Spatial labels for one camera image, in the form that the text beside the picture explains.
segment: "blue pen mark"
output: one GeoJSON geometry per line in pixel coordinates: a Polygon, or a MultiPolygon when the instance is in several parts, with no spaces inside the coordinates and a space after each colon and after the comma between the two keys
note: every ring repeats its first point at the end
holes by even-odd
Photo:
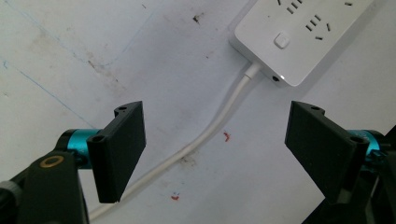
{"type": "MultiPolygon", "coordinates": [[[[26,20],[32,22],[36,27],[38,27],[38,29],[40,29],[41,31],[43,31],[45,34],[47,34],[49,37],[51,37],[52,39],[54,39],[56,42],[58,42],[58,44],[65,50],[67,50],[68,52],[70,52],[73,57],[75,57],[77,60],[79,60],[82,63],[89,63],[88,59],[84,59],[81,56],[78,56],[76,54],[76,52],[74,50],[72,50],[71,48],[67,47],[66,44],[61,40],[61,38],[57,35],[54,35],[53,33],[51,33],[49,30],[47,30],[43,25],[41,25],[41,23],[39,21],[37,21],[35,18],[33,18],[31,15],[29,15],[28,13],[22,11],[21,9],[19,9],[18,7],[16,7],[15,5],[12,4],[12,0],[4,0],[4,2],[13,10],[17,11],[18,13],[20,13],[26,20]]],[[[140,34],[140,32],[143,30],[143,27],[145,26],[146,23],[148,23],[149,21],[151,21],[153,15],[162,8],[162,4],[163,4],[164,0],[161,1],[161,3],[157,6],[157,8],[155,8],[154,10],[152,10],[151,14],[148,16],[148,18],[143,22],[143,24],[140,26],[139,30],[137,30],[137,32],[132,36],[132,38],[130,39],[130,41],[128,42],[128,44],[125,46],[125,48],[116,56],[116,58],[114,58],[113,60],[110,60],[108,63],[103,63],[103,64],[94,64],[94,66],[109,66],[113,63],[115,63],[122,55],[123,53],[125,53],[125,51],[127,51],[132,44],[134,43],[135,38],[140,34]]]]}
{"type": "Polygon", "coordinates": [[[23,75],[24,77],[28,78],[30,81],[32,81],[33,83],[35,83],[37,85],[37,87],[39,87],[41,90],[43,90],[44,92],[46,92],[49,96],[51,96],[53,99],[55,99],[59,104],[61,104],[62,106],[64,106],[66,109],[68,109],[70,112],[72,112],[73,114],[75,114],[79,119],[83,120],[85,123],[87,123],[92,129],[95,129],[95,127],[93,125],[91,125],[87,120],[85,120],[80,114],[78,114],[76,111],[74,111],[72,108],[70,108],[70,106],[66,105],[64,102],[62,102],[58,97],[56,97],[52,92],[48,91],[47,89],[45,89],[42,85],[40,85],[38,82],[36,82],[34,79],[32,79],[30,76],[28,76],[27,74],[25,74],[24,72],[22,72],[20,69],[18,69],[15,66],[9,65],[7,60],[4,60],[3,57],[0,56],[0,60],[3,60],[3,66],[9,68],[10,66],[17,70],[21,75],[23,75]]]}

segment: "white power strip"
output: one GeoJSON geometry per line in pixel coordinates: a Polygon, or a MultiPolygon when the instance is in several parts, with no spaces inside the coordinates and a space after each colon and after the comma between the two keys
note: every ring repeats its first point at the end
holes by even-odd
{"type": "Polygon", "coordinates": [[[236,25],[231,44],[273,81],[298,86],[329,54],[374,0],[258,0],[236,25]]]}

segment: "outlet slot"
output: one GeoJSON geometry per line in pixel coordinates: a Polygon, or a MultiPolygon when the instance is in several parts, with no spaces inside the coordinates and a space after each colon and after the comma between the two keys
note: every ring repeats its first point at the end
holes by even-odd
{"type": "Polygon", "coordinates": [[[317,18],[318,21],[321,21],[321,17],[318,15],[315,15],[315,18],[317,18]]]}
{"type": "Polygon", "coordinates": [[[288,12],[289,12],[290,14],[293,14],[293,13],[294,13],[294,11],[293,11],[291,8],[289,8],[289,7],[288,7],[288,12]]]}

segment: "white surface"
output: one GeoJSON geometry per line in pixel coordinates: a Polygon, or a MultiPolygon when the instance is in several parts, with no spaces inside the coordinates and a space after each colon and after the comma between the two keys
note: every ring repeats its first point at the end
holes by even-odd
{"type": "MultiPolygon", "coordinates": [[[[148,145],[132,179],[184,147],[247,68],[227,40],[246,2],[2,1],[0,179],[51,150],[63,131],[104,127],[115,107],[137,100],[148,145]]],[[[223,128],[229,142],[216,134],[94,223],[301,222],[322,196],[283,143],[290,101],[318,105],[346,129],[388,132],[395,10],[390,0],[375,7],[335,63],[298,88],[257,76],[223,128]]],[[[80,177],[94,208],[92,175],[80,177]]]]}
{"type": "Polygon", "coordinates": [[[231,43],[261,63],[265,75],[296,87],[333,63],[373,2],[259,0],[236,25],[231,43]]]}

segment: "power switch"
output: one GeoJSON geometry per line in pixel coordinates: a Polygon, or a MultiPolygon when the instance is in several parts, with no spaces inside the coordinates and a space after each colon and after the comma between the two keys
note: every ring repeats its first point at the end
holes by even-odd
{"type": "Polygon", "coordinates": [[[280,49],[287,47],[289,42],[290,38],[282,32],[274,40],[275,45],[280,49]]]}

